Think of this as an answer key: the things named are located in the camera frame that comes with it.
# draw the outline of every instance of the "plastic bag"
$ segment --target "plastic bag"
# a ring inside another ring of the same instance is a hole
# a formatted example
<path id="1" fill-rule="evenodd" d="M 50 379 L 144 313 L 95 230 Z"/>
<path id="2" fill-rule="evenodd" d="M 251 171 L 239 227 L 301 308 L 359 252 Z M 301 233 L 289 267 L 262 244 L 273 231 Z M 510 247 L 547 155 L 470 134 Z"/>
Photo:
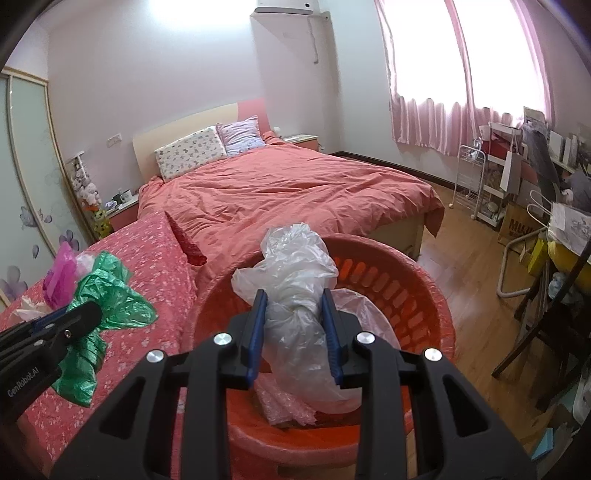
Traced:
<path id="1" fill-rule="evenodd" d="M 44 302 L 35 303 L 29 297 L 23 296 L 21 299 L 21 308 L 16 309 L 12 315 L 16 319 L 11 320 L 11 325 L 16 325 L 22 321 L 30 322 L 51 313 L 51 308 Z"/>
<path id="2" fill-rule="evenodd" d="M 256 396 L 270 425 L 295 420 L 305 427 L 316 425 L 315 411 L 295 395 L 283 391 L 273 374 L 259 374 L 255 380 Z"/>
<path id="3" fill-rule="evenodd" d="M 278 386 L 325 413 L 356 410 L 360 389 L 341 390 L 330 374 L 326 337 L 318 321 L 320 298 L 339 274 L 321 237 L 305 223 L 267 232 L 264 260 L 236 270 L 234 292 L 253 304 L 259 288 L 267 292 L 263 357 Z"/>
<path id="4" fill-rule="evenodd" d="M 43 298 L 52 309 L 60 309 L 72 301 L 79 279 L 76 268 L 74 251 L 68 242 L 63 242 L 43 280 Z"/>
<path id="5" fill-rule="evenodd" d="M 332 296 L 337 310 L 352 313 L 358 318 L 364 331 L 373 333 L 400 350 L 400 343 L 392 325 L 382 310 L 377 308 L 369 298 L 348 288 L 333 290 Z"/>
<path id="6" fill-rule="evenodd" d="M 332 296 L 336 308 L 355 315 L 363 330 L 372 332 L 386 340 L 394 348 L 400 349 L 400 344 L 390 322 L 370 299 L 347 288 L 333 290 Z M 314 410 L 294 395 L 282 391 L 272 374 L 259 374 L 259 378 L 255 381 L 255 392 L 269 424 L 276 425 L 292 420 L 303 426 L 314 424 L 305 423 L 309 420 L 309 411 L 314 412 Z M 350 400 L 348 404 L 352 409 L 355 406 L 357 408 L 360 405 L 359 399 L 355 400 L 355 403 Z M 320 402 L 315 402 L 314 406 L 320 411 L 323 411 L 322 408 L 330 409 L 330 406 L 323 406 Z"/>
<path id="7" fill-rule="evenodd" d="M 92 272 L 78 282 L 67 310 L 95 301 L 103 316 L 95 330 L 68 347 L 66 357 L 60 362 L 62 375 L 53 389 L 72 403 L 90 407 L 96 389 L 96 372 L 101 369 L 106 353 L 100 331 L 144 327 L 158 318 L 152 304 L 126 285 L 131 275 L 121 260 L 103 251 Z"/>

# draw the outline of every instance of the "air conditioner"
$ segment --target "air conditioner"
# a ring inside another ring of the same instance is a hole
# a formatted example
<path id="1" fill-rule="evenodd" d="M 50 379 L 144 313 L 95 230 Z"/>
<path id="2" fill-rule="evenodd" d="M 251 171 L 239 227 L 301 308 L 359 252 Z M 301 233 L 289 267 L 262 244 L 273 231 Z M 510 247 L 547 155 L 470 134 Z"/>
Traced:
<path id="1" fill-rule="evenodd" d="M 318 0 L 258 0 L 256 14 L 313 15 L 320 12 Z"/>

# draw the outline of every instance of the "baseboard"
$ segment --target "baseboard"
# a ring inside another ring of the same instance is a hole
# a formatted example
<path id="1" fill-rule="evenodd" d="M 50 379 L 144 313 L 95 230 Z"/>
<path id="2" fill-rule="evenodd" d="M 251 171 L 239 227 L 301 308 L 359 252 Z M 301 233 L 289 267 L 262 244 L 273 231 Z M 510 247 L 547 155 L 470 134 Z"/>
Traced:
<path id="1" fill-rule="evenodd" d="M 394 170 L 403 171 L 404 173 L 408 173 L 409 175 L 413 175 L 415 177 L 418 177 L 419 179 L 430 181 L 432 183 L 436 183 L 437 185 L 441 185 L 442 187 L 446 187 L 451 190 L 453 190 L 454 186 L 455 186 L 453 184 L 453 182 L 450 182 L 450 181 L 444 180 L 444 179 L 440 179 L 439 177 L 436 177 L 435 175 L 430 175 L 430 174 L 425 173 L 423 171 L 415 170 L 414 168 L 408 168 L 403 165 L 398 165 L 396 163 L 390 163 L 390 162 L 387 162 L 384 160 L 379 160 L 378 158 L 366 157 L 365 155 L 359 155 L 357 153 L 350 153 L 350 152 L 343 152 L 343 151 L 338 151 L 338 152 L 335 152 L 331 155 L 333 155 L 335 157 L 352 158 L 353 160 L 359 160 L 359 161 L 363 161 L 365 163 L 379 165 L 380 167 L 393 168 Z"/>

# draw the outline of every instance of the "plush toy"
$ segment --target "plush toy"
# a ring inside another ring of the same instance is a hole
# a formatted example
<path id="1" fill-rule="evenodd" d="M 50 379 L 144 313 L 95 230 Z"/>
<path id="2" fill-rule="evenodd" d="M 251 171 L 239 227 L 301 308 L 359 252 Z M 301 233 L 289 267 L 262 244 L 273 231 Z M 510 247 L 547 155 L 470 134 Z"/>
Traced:
<path id="1" fill-rule="evenodd" d="M 82 179 L 78 175 L 76 177 L 72 178 L 72 188 L 74 188 L 74 192 L 76 192 L 76 195 L 78 196 L 78 198 L 80 198 L 80 200 L 83 200 L 82 194 L 80 192 L 82 187 L 83 187 Z"/>
<path id="2" fill-rule="evenodd" d="M 96 185 L 94 183 L 89 183 L 87 186 L 82 187 L 80 190 L 80 195 L 82 199 L 91 207 L 98 207 L 102 203 L 99 192 L 96 190 Z"/>
<path id="3" fill-rule="evenodd" d="M 100 209 L 95 213 L 95 232 L 99 239 L 103 239 L 113 233 L 111 221 L 107 218 L 107 212 Z"/>

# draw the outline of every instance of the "pink plastic bag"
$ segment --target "pink plastic bag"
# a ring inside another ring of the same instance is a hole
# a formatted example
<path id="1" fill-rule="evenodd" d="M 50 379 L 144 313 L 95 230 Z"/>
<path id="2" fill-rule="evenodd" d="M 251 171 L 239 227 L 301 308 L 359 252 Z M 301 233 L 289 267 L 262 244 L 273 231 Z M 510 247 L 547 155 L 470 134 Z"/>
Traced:
<path id="1" fill-rule="evenodd" d="M 259 374 L 255 392 L 271 425 L 295 420 L 302 426 L 316 425 L 316 411 L 277 385 L 273 374 Z"/>
<path id="2" fill-rule="evenodd" d="M 60 309 L 72 301 L 79 280 L 76 268 L 74 251 L 68 242 L 63 242 L 43 280 L 43 298 L 52 309 Z"/>

